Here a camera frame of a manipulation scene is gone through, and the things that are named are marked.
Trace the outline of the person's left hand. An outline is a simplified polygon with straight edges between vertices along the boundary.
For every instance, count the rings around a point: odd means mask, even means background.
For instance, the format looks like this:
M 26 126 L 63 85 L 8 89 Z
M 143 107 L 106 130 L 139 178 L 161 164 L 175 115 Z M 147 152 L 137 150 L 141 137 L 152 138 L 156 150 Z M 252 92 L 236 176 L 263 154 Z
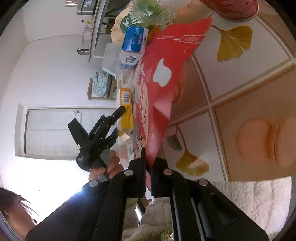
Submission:
M 107 173 L 109 178 L 113 178 L 116 174 L 123 171 L 123 166 L 119 164 L 120 158 L 117 156 L 117 153 L 114 150 L 110 150 L 109 156 L 111 158 L 110 164 L 107 166 L 107 168 L 104 167 L 93 167 L 90 170 L 88 180 L 99 180 L 99 177 Z

